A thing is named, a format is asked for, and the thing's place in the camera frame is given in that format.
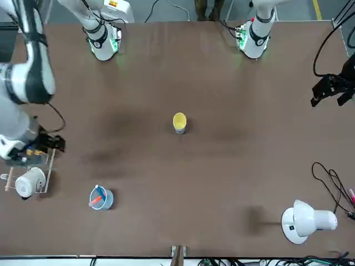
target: lamp base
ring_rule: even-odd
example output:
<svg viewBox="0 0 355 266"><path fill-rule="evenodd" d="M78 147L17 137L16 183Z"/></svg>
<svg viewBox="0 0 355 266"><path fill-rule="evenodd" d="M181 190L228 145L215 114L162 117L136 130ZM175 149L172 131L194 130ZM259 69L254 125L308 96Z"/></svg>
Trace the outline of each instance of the lamp base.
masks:
<svg viewBox="0 0 355 266"><path fill-rule="evenodd" d="M282 214L281 218L282 231L287 239L293 244L302 244L308 237L298 236L293 221L293 208L288 208Z"/></svg>

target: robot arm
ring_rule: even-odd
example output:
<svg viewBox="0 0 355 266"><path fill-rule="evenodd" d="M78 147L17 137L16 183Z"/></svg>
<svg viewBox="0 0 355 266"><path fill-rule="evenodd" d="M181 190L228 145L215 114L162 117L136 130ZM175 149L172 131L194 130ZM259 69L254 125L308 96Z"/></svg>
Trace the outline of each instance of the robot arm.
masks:
<svg viewBox="0 0 355 266"><path fill-rule="evenodd" d="M355 54L352 54L344 63L339 75L326 74L313 87L312 107L321 100L337 94L342 94L338 99L338 105L344 105L355 94Z"/></svg>
<svg viewBox="0 0 355 266"><path fill-rule="evenodd" d="M97 59L107 61L118 52L121 31L101 16L104 0L58 0L58 2L81 22Z"/></svg>
<svg viewBox="0 0 355 266"><path fill-rule="evenodd" d="M253 21L237 28L237 46L251 59L259 58L266 49L275 21L275 6L289 0L253 0L256 15Z"/></svg>
<svg viewBox="0 0 355 266"><path fill-rule="evenodd" d="M34 0L1 0L4 9L21 28L27 62L0 64L0 157L21 160L19 154L28 145L40 149L58 147L64 151L64 140L52 138L26 114L19 104L46 104L55 92L43 23Z"/></svg>

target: white mug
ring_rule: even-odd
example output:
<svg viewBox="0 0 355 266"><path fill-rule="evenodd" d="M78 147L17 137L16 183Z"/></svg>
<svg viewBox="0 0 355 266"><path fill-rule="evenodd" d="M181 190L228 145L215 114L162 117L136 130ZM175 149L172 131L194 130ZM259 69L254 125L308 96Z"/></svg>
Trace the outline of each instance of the white mug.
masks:
<svg viewBox="0 0 355 266"><path fill-rule="evenodd" d="M38 167L33 167L16 179L15 188L21 197L28 198L45 186L45 175Z"/></svg>

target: lamp shade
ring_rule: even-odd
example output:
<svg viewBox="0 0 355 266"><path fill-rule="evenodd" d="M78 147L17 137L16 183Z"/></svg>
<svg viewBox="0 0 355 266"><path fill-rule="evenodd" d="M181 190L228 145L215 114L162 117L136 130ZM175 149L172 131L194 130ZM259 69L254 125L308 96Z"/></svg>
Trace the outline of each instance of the lamp shade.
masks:
<svg viewBox="0 0 355 266"><path fill-rule="evenodd" d="M306 202L295 200L293 208L284 211L282 230L292 243L301 244L315 230L334 230L337 217L330 211L315 211Z"/></svg>
<svg viewBox="0 0 355 266"><path fill-rule="evenodd" d="M293 204L293 220L300 237L309 236L317 229L337 228L337 217L330 211L315 211L306 202L295 200Z"/></svg>

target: yellow cup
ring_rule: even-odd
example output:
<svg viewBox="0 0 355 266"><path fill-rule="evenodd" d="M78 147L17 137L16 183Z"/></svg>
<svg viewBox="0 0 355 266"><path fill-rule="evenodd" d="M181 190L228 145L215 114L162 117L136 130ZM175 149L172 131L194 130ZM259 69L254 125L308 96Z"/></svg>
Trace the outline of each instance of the yellow cup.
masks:
<svg viewBox="0 0 355 266"><path fill-rule="evenodd" d="M173 118L173 126L177 134L183 134L186 128L186 116L181 112L175 114Z"/></svg>

